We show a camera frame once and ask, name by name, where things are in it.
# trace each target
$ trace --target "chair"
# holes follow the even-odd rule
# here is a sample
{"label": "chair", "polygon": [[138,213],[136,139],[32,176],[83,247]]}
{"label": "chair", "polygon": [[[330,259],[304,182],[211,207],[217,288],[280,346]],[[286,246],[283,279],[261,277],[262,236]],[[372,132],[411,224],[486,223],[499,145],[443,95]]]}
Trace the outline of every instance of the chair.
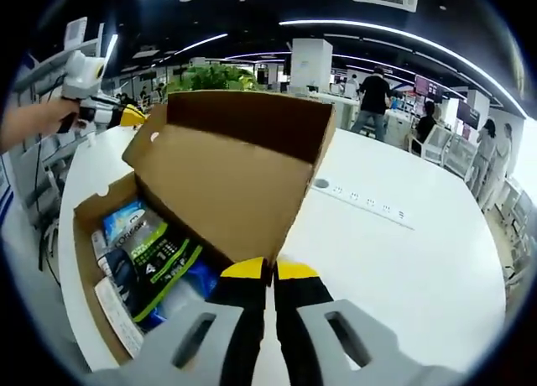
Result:
{"label": "chair", "polygon": [[459,135],[453,135],[444,158],[444,168],[468,182],[472,177],[477,147]]}
{"label": "chair", "polygon": [[514,245],[512,251],[513,266],[506,266],[505,269],[510,269],[507,274],[504,271],[503,279],[505,281],[505,289],[508,301],[511,297],[512,289],[515,285],[525,281],[528,276],[531,277],[535,267],[535,258],[537,254],[537,242],[532,236],[524,236]]}
{"label": "chair", "polygon": [[[423,143],[419,142],[415,136],[409,136],[409,152],[414,155],[419,155],[421,158],[432,162],[433,164],[443,166],[446,146],[452,135],[452,132],[436,124]],[[421,154],[417,154],[412,150],[412,143],[414,141],[421,146]]]}

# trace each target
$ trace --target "ceiling light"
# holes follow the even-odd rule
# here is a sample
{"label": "ceiling light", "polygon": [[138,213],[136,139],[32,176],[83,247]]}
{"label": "ceiling light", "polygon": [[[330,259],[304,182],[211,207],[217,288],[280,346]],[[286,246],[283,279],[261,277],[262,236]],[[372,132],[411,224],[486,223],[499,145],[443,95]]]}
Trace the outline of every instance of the ceiling light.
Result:
{"label": "ceiling light", "polygon": [[363,71],[368,71],[370,73],[373,73],[373,70],[366,69],[365,67],[360,67],[359,65],[347,65],[347,67],[350,67],[351,69],[355,69],[355,70],[363,70]]}
{"label": "ceiling light", "polygon": [[274,63],[275,61],[283,63],[285,59],[255,60],[255,63]]}
{"label": "ceiling light", "polygon": [[516,99],[505,89],[503,86],[497,82],[492,76],[490,76],[485,70],[483,70],[478,65],[475,65],[470,60],[466,59],[465,57],[459,55],[458,53],[454,52],[453,50],[449,50],[446,47],[442,46],[441,44],[437,44],[436,42],[433,42],[432,40],[428,40],[425,38],[422,38],[418,35],[410,34],[408,32],[401,31],[399,29],[394,29],[390,27],[385,27],[383,25],[376,25],[375,23],[362,23],[359,21],[346,21],[346,20],[339,20],[339,19],[301,19],[301,20],[295,20],[295,21],[283,21],[279,23],[280,25],[300,25],[300,24],[317,24],[317,23],[329,23],[329,24],[338,24],[338,25],[350,25],[355,27],[363,27],[363,28],[370,28],[370,29],[377,29],[384,32],[390,32],[391,34],[397,34],[400,36],[404,36],[405,38],[411,38],[415,39],[422,44],[427,44],[432,48],[435,48],[437,50],[440,50],[441,52],[444,52],[457,60],[461,61],[474,71],[476,73],[483,76],[485,79],[487,79],[491,84],[493,84],[496,88],[500,90],[510,101],[511,103],[519,110],[519,112],[522,114],[522,116],[529,118],[529,114],[522,108],[522,106],[517,102]]}
{"label": "ceiling light", "polygon": [[112,56],[112,52],[114,51],[114,48],[116,47],[116,43],[117,43],[117,34],[114,34],[112,35],[112,38],[110,39],[110,43],[108,44],[107,55],[105,57],[105,64],[107,64],[108,61],[110,60],[110,56]]}
{"label": "ceiling light", "polygon": [[381,61],[370,60],[370,59],[363,59],[362,57],[347,56],[347,55],[332,55],[332,56],[342,57],[342,58],[344,58],[344,59],[354,59],[354,60],[366,61],[367,63],[374,63],[375,65],[384,65],[384,66],[386,66],[386,67],[390,67],[390,68],[395,69],[395,70],[401,70],[401,71],[404,71],[405,73],[411,74],[412,76],[415,76],[415,74],[416,74],[416,73],[414,73],[413,71],[405,70],[405,69],[402,69],[401,67],[398,67],[398,66],[396,66],[396,65],[389,65],[389,64],[387,64],[387,63],[383,63],[383,62],[381,62]]}
{"label": "ceiling light", "polygon": [[153,56],[155,54],[159,53],[159,50],[151,49],[151,50],[140,50],[136,55],[133,56],[133,59],[137,59],[139,57],[149,57]]}
{"label": "ceiling light", "polygon": [[439,60],[435,59],[434,57],[430,57],[430,56],[428,56],[428,55],[424,55],[423,53],[420,53],[420,52],[416,52],[415,54],[416,54],[417,56],[419,56],[419,57],[423,57],[423,58],[428,59],[428,60],[430,60],[430,61],[434,61],[437,65],[441,65],[441,66],[445,67],[447,70],[451,70],[451,71],[453,71],[454,73],[459,74],[459,71],[458,71],[456,68],[451,67],[450,65],[447,65],[446,63],[444,63],[444,62],[442,62],[442,61],[439,61]]}
{"label": "ceiling light", "polygon": [[196,46],[199,46],[201,44],[206,44],[207,42],[211,42],[212,40],[217,40],[217,39],[220,39],[220,38],[225,38],[227,36],[227,34],[221,34],[221,35],[217,35],[217,36],[213,36],[212,38],[209,38],[209,39],[205,39],[205,40],[202,40],[200,42],[196,42],[195,44],[191,44],[190,46],[187,46],[185,47],[184,49],[181,49],[181,50],[177,50],[174,55],[178,55],[179,53],[182,53],[182,52],[185,52],[189,49],[192,49],[192,48],[195,48]]}
{"label": "ceiling light", "polygon": [[131,65],[130,67],[125,67],[123,70],[121,70],[121,72],[125,73],[127,71],[136,70],[137,68],[139,68],[139,65]]}
{"label": "ceiling light", "polygon": [[226,59],[240,59],[241,57],[250,57],[250,56],[262,56],[262,55],[290,55],[291,52],[262,52],[262,53],[248,53],[245,55],[236,55],[229,56]]}

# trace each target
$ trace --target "open cardboard box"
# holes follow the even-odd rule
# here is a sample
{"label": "open cardboard box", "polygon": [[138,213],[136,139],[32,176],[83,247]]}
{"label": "open cardboard box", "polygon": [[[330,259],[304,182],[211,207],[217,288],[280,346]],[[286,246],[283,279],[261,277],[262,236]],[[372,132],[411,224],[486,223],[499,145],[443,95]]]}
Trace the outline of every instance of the open cardboard box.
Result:
{"label": "open cardboard box", "polygon": [[94,292],[104,275],[91,234],[102,218],[141,196],[170,224],[203,239],[214,264],[274,263],[330,142],[331,114],[331,105],[248,91],[180,92],[154,108],[123,154],[134,172],[75,210],[85,296],[119,363],[130,356]]}

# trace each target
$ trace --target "woman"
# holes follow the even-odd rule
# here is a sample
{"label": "woman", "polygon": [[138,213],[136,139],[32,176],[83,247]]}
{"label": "woman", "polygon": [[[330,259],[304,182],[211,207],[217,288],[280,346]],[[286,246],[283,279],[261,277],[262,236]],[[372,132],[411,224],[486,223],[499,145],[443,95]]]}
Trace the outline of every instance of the woman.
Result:
{"label": "woman", "polygon": [[436,125],[436,120],[433,117],[435,114],[435,103],[427,101],[424,105],[424,110],[425,116],[420,119],[418,126],[416,127],[416,139],[419,143],[412,140],[412,151],[419,155],[421,155],[421,144],[423,144],[429,137],[430,132]]}
{"label": "woman", "polygon": [[479,191],[481,191],[490,161],[496,151],[495,138],[496,124],[492,119],[488,119],[482,129],[479,130],[479,137],[477,137],[479,147],[477,148],[476,158],[473,160],[473,182],[468,186],[476,199]]}
{"label": "woman", "polygon": [[493,153],[493,162],[488,170],[488,179],[477,198],[477,204],[483,212],[489,211],[494,206],[498,198],[498,193],[502,190],[503,181],[507,174],[509,158],[511,157],[511,148],[513,142],[513,128],[509,123],[503,126],[504,136],[499,136],[496,142],[496,151]]}

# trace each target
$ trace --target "potted plant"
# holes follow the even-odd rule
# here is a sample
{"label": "potted plant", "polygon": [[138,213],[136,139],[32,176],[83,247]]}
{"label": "potted plant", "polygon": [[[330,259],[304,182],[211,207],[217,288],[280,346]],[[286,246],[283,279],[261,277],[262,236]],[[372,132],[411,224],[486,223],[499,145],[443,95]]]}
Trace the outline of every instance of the potted plant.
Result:
{"label": "potted plant", "polygon": [[257,90],[253,74],[234,65],[197,65],[172,80],[166,88],[170,94],[195,90]]}

